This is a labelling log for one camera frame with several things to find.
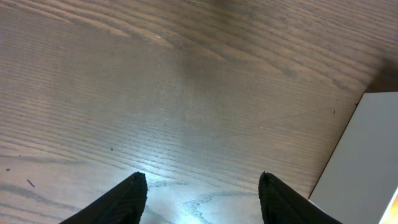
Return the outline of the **white cardboard box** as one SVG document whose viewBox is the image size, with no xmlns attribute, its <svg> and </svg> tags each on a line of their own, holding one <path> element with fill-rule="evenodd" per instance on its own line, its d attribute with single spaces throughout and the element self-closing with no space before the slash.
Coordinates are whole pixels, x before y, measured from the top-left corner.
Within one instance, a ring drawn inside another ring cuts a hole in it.
<svg viewBox="0 0 398 224">
<path fill-rule="evenodd" d="M 365 93 L 309 200 L 341 223 L 382 223 L 397 195 L 397 93 Z"/>
</svg>

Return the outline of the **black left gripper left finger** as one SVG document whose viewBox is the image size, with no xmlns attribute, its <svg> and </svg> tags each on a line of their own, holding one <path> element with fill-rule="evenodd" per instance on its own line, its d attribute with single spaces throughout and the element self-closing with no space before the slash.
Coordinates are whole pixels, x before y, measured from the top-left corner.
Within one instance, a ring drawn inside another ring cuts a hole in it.
<svg viewBox="0 0 398 224">
<path fill-rule="evenodd" d="M 60 224 L 139 224 L 146 201 L 146 176 L 135 172 Z"/>
</svg>

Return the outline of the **orange yellow rubber toy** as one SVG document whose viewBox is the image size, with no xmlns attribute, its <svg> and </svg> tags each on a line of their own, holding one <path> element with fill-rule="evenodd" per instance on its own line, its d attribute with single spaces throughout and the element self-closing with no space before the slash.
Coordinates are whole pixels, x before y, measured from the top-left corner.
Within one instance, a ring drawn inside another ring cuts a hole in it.
<svg viewBox="0 0 398 224">
<path fill-rule="evenodd" d="M 397 211 L 398 195 L 396 195 L 394 201 L 391 203 L 389 210 L 383 218 L 382 224 L 398 224 L 398 211 Z"/>
</svg>

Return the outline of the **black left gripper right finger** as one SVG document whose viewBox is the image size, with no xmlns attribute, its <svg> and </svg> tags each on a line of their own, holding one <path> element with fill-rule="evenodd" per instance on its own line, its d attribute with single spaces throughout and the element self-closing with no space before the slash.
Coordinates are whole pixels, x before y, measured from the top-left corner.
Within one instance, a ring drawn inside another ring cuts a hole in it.
<svg viewBox="0 0 398 224">
<path fill-rule="evenodd" d="M 265 224 L 341 224 L 269 172 L 261 174 L 258 192 Z"/>
</svg>

